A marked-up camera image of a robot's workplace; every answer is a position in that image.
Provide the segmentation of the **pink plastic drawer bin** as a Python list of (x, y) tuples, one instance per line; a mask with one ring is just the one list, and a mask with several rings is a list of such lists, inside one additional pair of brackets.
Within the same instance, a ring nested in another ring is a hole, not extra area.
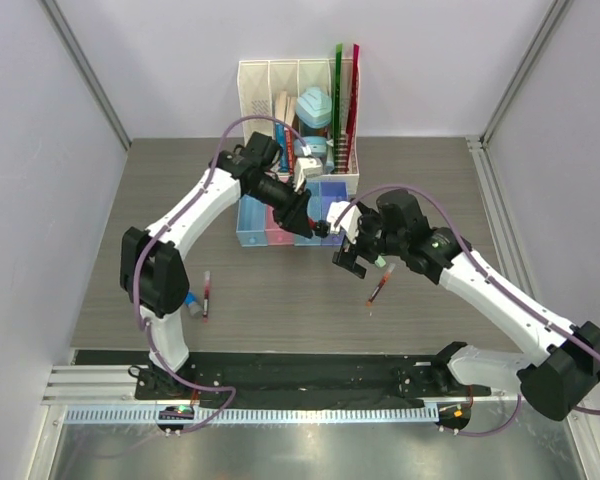
[(275, 222), (271, 206), (266, 207), (264, 231), (269, 246), (291, 246), (294, 244), (294, 235), (283, 230)]

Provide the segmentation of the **light blue drawer bin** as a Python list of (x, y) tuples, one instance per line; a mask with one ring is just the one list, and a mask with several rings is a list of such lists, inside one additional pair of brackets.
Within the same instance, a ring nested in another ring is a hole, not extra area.
[[(309, 199), (307, 206), (307, 214), (310, 220), (315, 222), (320, 221), (322, 216), (322, 201), (321, 201), (321, 186), (319, 182), (308, 182), (306, 184), (306, 190), (311, 192), (311, 198)], [(320, 246), (321, 238), (316, 234), (313, 234), (311, 238), (305, 238), (300, 235), (294, 236), (295, 247), (309, 247), (309, 246)]]

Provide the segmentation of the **purple plastic drawer bin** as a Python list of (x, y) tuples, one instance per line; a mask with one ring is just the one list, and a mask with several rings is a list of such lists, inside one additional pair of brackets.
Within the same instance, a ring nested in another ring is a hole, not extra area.
[[(320, 183), (321, 200), (321, 219), (326, 220), (329, 208), (332, 203), (347, 201), (347, 187), (345, 182), (321, 182)], [(322, 247), (339, 247), (343, 240), (343, 232), (339, 234), (329, 234), (321, 240)]]

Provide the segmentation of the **white desktop file organizer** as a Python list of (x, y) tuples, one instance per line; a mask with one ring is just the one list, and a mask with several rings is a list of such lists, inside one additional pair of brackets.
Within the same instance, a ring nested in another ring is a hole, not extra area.
[[(281, 90), (288, 95), (298, 97), (307, 88), (317, 86), (331, 94), (334, 82), (335, 59), (276, 59), (241, 60), (238, 64), (237, 88), (240, 111), (243, 117), (254, 115), (254, 120), (242, 124), (243, 136), (248, 139), (252, 133), (260, 132), (275, 136), (275, 126), (268, 118), (274, 115), (274, 102)], [(341, 129), (346, 137), (346, 125), (349, 111), (352, 59), (342, 60), (341, 72)], [(344, 172), (332, 172), (321, 178), (323, 181), (342, 181), (348, 191), (357, 191), (359, 182), (359, 164), (356, 152), (358, 128), (358, 110), (353, 138), (349, 149), (347, 169)]]

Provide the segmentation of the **blue plastic drawer bin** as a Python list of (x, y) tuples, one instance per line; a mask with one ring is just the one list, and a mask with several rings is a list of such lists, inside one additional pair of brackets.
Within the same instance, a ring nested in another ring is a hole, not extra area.
[(266, 205), (251, 196), (240, 199), (237, 214), (236, 236), (244, 248), (266, 247)]

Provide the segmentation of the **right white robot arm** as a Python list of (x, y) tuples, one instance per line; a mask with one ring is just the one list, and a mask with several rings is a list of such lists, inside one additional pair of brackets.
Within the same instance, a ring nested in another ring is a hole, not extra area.
[(457, 295), (518, 347), (516, 354), (456, 342), (431, 371), (437, 391), (478, 385), (517, 394), (538, 413), (562, 420), (600, 383), (600, 328), (576, 325), (536, 302), (494, 270), (449, 227), (432, 227), (405, 189), (382, 193), (374, 208), (356, 201), (330, 205), (327, 224), (343, 234), (336, 265), (363, 277), (369, 263), (396, 257), (414, 273)]

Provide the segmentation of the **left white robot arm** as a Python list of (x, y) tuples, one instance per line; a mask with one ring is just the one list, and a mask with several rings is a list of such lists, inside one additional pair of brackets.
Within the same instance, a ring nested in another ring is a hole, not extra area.
[(314, 234), (305, 183), (321, 175), (322, 163), (303, 146), (293, 176), (285, 182), (270, 173), (280, 153), (278, 143), (261, 133), (254, 133), (243, 147), (218, 149), (199, 182), (175, 207), (144, 229), (129, 228), (122, 237), (120, 285), (147, 335), (150, 360), (162, 370), (158, 386), (170, 398), (185, 397), (193, 385), (192, 373), (183, 368), (190, 352), (180, 308), (190, 287), (184, 261), (205, 230), (249, 196), (271, 207), (283, 230), (305, 238)]

